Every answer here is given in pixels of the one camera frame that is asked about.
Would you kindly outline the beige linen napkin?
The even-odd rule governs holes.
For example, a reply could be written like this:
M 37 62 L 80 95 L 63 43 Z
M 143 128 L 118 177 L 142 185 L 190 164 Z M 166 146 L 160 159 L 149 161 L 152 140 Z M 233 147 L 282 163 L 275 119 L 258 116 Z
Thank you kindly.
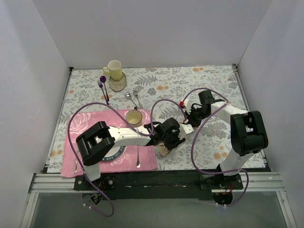
M 193 132 L 181 133 L 177 131 L 173 133 L 159 133 L 159 144 L 157 148 L 161 156 L 168 156 L 171 151 L 174 151 L 179 145 L 183 144 L 192 134 Z

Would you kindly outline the silver fork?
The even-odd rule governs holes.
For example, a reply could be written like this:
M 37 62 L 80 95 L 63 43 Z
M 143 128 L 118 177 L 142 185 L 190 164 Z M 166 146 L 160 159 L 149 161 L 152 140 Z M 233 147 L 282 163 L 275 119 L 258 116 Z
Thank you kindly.
M 143 109 L 143 106 L 142 106 L 142 104 L 141 104 L 141 102 L 140 102 L 140 100 L 139 100 L 138 91 L 137 91 L 137 90 L 133 90 L 133 95 L 135 96 L 135 98 L 136 98 L 137 101 L 138 101 L 139 108 L 140 108 L 140 109 Z
M 75 164 L 74 164 L 74 173 L 77 173 L 77 165 L 78 165 L 78 159 L 76 156 Z

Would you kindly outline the silver spoon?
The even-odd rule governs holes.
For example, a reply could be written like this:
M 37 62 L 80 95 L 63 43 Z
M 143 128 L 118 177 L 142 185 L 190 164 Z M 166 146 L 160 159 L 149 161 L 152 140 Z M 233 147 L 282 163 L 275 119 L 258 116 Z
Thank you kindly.
M 132 96 L 129 92 L 126 92 L 124 96 L 127 100 L 131 101 L 136 108 L 138 107 L 137 104 L 132 100 Z
M 136 163 L 136 167 L 140 168 L 141 164 L 140 164 L 140 156 L 139 156 L 139 147 L 137 147 L 137 163 Z

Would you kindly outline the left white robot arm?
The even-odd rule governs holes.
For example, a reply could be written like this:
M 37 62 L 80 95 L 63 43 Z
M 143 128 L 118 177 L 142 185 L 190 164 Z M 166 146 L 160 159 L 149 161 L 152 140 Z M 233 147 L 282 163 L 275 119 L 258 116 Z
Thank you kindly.
M 186 135 L 192 133 L 190 125 L 179 123 L 170 118 L 163 123 L 153 122 L 137 127 L 119 128 L 108 126 L 104 121 L 97 122 L 76 139 L 81 154 L 85 185 L 96 190 L 101 184 L 99 162 L 112 148 L 123 146 L 157 146 L 163 144 L 171 151 L 185 141 Z

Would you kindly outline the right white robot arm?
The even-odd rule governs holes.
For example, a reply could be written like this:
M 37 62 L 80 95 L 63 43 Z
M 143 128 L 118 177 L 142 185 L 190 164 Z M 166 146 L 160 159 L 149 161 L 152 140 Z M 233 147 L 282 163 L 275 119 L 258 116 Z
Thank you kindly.
M 189 123 L 201 131 L 211 117 L 217 117 L 230 125 L 232 149 L 214 172 L 199 169 L 202 189 L 232 189 L 241 187 L 243 165 L 255 154 L 268 146 L 268 137 L 259 111 L 246 111 L 233 107 L 223 95 L 213 97 L 214 90 L 201 88 L 200 103 L 191 104 L 188 98 L 180 102 Z

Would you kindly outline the cream mug dark rim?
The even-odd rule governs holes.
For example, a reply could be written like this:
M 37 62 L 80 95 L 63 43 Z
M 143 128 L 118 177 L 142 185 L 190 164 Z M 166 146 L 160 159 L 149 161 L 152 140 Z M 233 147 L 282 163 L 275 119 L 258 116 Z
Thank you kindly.
M 128 111 L 125 114 L 125 119 L 132 127 L 140 127 L 143 125 L 143 114 L 137 109 L 137 107 Z

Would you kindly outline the pink floral placemat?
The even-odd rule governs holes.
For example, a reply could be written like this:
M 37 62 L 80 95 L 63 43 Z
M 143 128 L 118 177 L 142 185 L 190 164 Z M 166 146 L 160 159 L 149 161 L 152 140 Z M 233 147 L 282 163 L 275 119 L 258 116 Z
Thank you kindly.
M 70 136 L 75 149 L 77 148 L 76 138 L 85 130 L 92 127 L 95 123 L 104 121 L 108 126 L 113 127 L 127 127 L 125 122 L 118 117 L 114 111 L 96 111 L 88 113 L 77 114 L 70 125 Z M 113 161 L 101 161 L 99 169 L 101 173 L 115 173 L 115 172 L 133 172 L 133 171 L 153 171 L 158 168 L 156 152 L 153 146 L 139 147 L 140 168 L 136 167 L 137 163 L 137 146 L 126 146 L 122 155 Z M 77 165 L 77 173 L 74 173 L 74 164 L 76 157 L 70 146 L 68 137 L 65 139 L 63 165 L 61 170 L 61 177 L 73 178 L 82 176 L 83 171 L 80 165 Z

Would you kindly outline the floral tablecloth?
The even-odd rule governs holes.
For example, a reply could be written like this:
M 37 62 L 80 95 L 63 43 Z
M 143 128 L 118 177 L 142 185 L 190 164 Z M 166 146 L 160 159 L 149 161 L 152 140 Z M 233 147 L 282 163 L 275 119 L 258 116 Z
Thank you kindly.
M 176 104 L 184 97 L 198 104 L 198 93 L 203 87 L 213 89 L 214 96 L 225 96 L 229 103 L 245 109 L 239 83 L 231 66 L 198 67 L 148 67 L 126 68 L 126 87 L 115 92 L 108 89 L 111 109 L 104 106 L 105 98 L 98 86 L 103 74 L 101 69 L 74 69 L 71 73 L 63 110 L 58 123 L 50 155 L 48 173 L 60 173 L 63 165 L 67 126 L 79 113 L 119 110 L 126 113 L 134 104 L 125 98 L 129 92 L 132 100 L 137 99 L 133 90 L 138 91 L 141 104 L 146 111 L 153 111 L 153 119 L 163 122 L 168 118 L 182 120 Z M 230 126 L 219 118 L 212 117 L 201 130 L 197 139 L 189 138 L 163 157 L 155 147 L 159 170 L 214 169 L 224 161 L 231 150 Z

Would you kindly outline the silver spoon on placemat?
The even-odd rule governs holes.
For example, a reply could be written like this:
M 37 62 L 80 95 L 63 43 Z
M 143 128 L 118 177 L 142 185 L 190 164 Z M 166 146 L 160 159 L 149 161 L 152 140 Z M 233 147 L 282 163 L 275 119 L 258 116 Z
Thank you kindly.
M 136 163 L 136 167 L 140 168 L 141 164 L 140 164 L 140 156 L 139 156 L 139 147 L 137 147 L 137 163 Z

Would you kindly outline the white plate teal rim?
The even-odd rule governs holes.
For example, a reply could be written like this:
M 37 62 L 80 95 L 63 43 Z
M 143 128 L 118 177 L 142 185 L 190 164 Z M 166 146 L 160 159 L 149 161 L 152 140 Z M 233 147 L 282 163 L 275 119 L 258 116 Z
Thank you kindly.
M 102 159 L 103 162 L 110 162 L 118 158 L 125 151 L 125 146 L 112 148 Z

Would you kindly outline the woven round coaster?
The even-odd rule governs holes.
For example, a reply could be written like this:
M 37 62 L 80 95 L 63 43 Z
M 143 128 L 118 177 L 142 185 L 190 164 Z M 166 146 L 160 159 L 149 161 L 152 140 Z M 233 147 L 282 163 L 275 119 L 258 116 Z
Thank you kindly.
M 124 72 L 122 72 L 122 78 L 120 80 L 114 80 L 112 77 L 109 78 L 109 86 L 115 92 L 122 91 L 126 87 L 126 84 L 127 79 Z

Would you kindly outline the purple plastic fork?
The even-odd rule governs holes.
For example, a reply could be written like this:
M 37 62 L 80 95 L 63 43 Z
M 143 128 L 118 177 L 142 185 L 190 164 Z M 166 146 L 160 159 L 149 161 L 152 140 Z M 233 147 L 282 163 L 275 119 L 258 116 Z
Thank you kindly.
M 106 94 L 105 94 L 105 91 L 104 91 L 104 89 L 103 89 L 103 83 L 101 82 L 101 80 L 100 79 L 98 79 L 98 86 L 101 88 L 101 90 L 102 90 L 102 93 L 103 93 L 103 95 L 104 95 L 104 98 L 105 98 L 105 101 L 106 101 L 106 104 L 107 105 L 109 105 L 109 103 L 108 103 L 108 99 L 107 99 L 107 96 L 106 96 Z

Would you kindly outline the yellow mug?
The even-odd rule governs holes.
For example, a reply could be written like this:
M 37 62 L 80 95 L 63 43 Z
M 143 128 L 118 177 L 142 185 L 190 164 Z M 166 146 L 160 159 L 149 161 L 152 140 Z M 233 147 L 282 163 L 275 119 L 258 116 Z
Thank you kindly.
M 110 61 L 106 67 L 103 67 L 103 72 L 115 81 L 121 80 L 123 76 L 121 62 L 118 60 Z

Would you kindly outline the purple plastic spoon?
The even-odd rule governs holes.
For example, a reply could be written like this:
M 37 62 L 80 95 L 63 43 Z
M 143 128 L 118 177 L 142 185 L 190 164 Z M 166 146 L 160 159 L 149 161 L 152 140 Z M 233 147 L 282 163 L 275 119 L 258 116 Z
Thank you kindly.
M 99 83 L 100 85 L 99 85 L 99 87 L 102 90 L 104 89 L 104 91 L 105 91 L 104 95 L 106 95 L 106 103 L 109 105 L 109 96 L 108 96 L 108 93 L 107 93 L 105 82 L 106 82 L 106 77 L 105 76 L 101 76 L 100 77 L 100 83 Z

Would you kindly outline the silver fork on placemat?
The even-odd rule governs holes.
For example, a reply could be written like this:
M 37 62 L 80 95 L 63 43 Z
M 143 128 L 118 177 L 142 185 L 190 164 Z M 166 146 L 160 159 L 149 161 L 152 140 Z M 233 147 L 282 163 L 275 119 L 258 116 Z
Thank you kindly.
M 75 164 L 74 164 L 74 173 L 77 173 L 77 165 L 78 165 L 78 159 L 76 156 Z

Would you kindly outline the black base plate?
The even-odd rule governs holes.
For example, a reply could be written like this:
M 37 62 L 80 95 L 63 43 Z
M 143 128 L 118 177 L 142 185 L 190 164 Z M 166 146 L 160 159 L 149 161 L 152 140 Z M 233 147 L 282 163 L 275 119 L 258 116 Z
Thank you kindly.
M 228 196 L 232 201 L 232 191 L 242 190 L 239 174 L 232 177 L 202 174 L 197 170 L 144 171 L 104 173 L 94 181 L 78 176 L 74 190 L 94 191 L 100 189 L 111 200 L 130 199 L 199 199 L 213 200 L 213 190 Z

